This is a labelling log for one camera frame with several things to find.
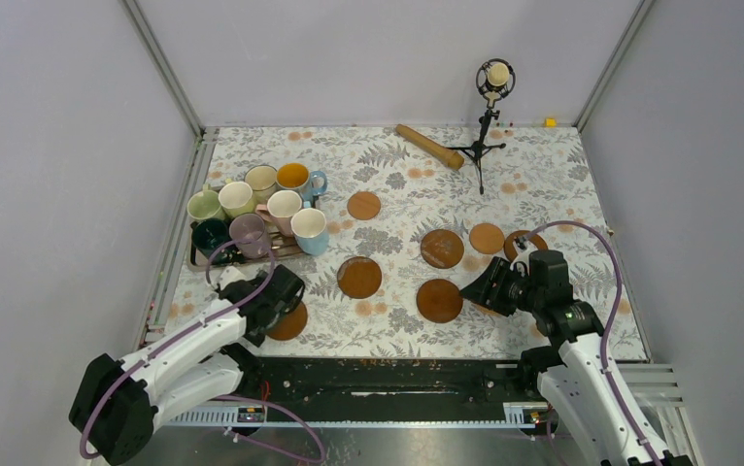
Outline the woven rattan coaster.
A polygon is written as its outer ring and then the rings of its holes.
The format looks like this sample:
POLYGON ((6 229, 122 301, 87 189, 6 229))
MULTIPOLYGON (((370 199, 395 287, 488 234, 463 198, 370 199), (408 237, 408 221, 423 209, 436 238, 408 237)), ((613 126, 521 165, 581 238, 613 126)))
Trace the woven rattan coaster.
POLYGON ((498 314, 497 312, 495 312, 495 311, 492 311, 492 310, 489 310, 489 309, 487 309, 487 308, 486 308, 486 307, 484 307, 484 306, 481 306, 481 305, 475 304, 475 305, 474 305, 474 307, 475 307, 475 308, 476 308, 477 310, 479 310, 480 312, 482 312, 482 313, 484 313, 484 314, 486 314, 486 315, 491 315, 491 316, 500 316, 500 315, 499 315, 499 314, 498 314))

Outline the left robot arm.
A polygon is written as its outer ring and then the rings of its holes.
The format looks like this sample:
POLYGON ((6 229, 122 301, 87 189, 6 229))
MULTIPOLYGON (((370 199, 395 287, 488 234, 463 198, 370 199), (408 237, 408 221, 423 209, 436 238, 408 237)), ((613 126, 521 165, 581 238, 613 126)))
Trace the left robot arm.
POLYGON ((86 367, 68 415, 87 459, 121 465, 176 416, 222 395, 240 399, 266 386, 256 347, 302 302, 305 283, 284 265, 249 279, 228 267, 217 297, 155 343, 86 367))

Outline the dark scuffed brown coaster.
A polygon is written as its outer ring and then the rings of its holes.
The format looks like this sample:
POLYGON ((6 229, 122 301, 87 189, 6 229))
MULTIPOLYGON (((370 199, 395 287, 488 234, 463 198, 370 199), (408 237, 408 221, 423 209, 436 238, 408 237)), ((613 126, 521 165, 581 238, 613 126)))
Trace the dark scuffed brown coaster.
POLYGON ((461 238, 448 229, 435 229, 426 233, 420 244, 423 260, 437 269, 450 269, 458 265, 464 251, 461 238))

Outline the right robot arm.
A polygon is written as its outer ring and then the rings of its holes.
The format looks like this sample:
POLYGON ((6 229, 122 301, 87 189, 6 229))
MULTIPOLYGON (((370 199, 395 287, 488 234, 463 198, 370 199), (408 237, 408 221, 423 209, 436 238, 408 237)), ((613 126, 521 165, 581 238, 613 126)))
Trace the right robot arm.
POLYGON ((501 257, 460 293, 462 299, 510 316, 531 314, 546 346, 523 351, 517 385, 544 398, 591 465, 689 465, 651 425, 603 343, 593 307, 574 295, 567 262, 556 250, 501 257))

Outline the glossy brown coaster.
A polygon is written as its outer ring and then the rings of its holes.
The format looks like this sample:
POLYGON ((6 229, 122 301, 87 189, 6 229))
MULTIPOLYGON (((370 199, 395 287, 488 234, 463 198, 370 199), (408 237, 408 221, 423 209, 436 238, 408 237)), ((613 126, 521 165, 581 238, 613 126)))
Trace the glossy brown coaster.
POLYGON ((377 262, 368 257, 356 256, 346 260, 336 275, 340 290, 353 299, 364 299, 380 288, 383 274, 377 262))

